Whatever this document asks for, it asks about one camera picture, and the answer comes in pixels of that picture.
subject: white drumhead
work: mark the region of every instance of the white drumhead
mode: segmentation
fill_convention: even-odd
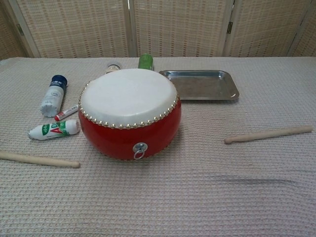
[[[89,83],[80,99],[82,111],[94,121],[126,127],[147,123],[172,110],[177,91],[163,75],[145,69],[122,69]]]

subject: woven screen panel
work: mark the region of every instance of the woven screen panel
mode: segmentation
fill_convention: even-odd
[[[286,56],[309,2],[243,0],[228,56]]]
[[[41,57],[128,56],[119,0],[17,0]]]
[[[224,0],[134,0],[138,54],[217,56]]]
[[[301,38],[294,49],[293,56],[314,56],[316,57],[316,4],[307,19],[307,23]]]
[[[8,22],[1,3],[0,7],[0,60],[25,57],[25,53],[14,35],[12,26]]]

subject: metal tray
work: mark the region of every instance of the metal tray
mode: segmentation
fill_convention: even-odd
[[[215,70],[160,71],[175,85],[181,100],[235,100],[239,92],[231,75]]]

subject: wooden drumstick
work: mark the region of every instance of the wooden drumstick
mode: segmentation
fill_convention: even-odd
[[[54,159],[54,158],[47,158],[47,157],[34,157],[34,156],[19,155],[19,154],[3,152],[3,151],[0,151],[0,158],[26,162],[26,163],[33,163],[33,164],[43,164],[43,165],[63,166],[63,167],[70,166],[72,168],[80,167],[79,161]]]
[[[231,144],[232,142],[247,142],[258,139],[264,139],[269,137],[278,137],[278,136],[287,136],[292,134],[299,134],[304,132],[311,132],[313,126],[300,126],[300,127],[290,127],[290,128],[281,128],[276,130],[254,132],[245,135],[228,137],[224,140],[225,144]]]

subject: red drum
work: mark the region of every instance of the red drum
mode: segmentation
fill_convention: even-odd
[[[88,83],[79,100],[81,128],[103,154],[124,160],[152,156],[175,136],[181,102],[169,79],[123,69]]]

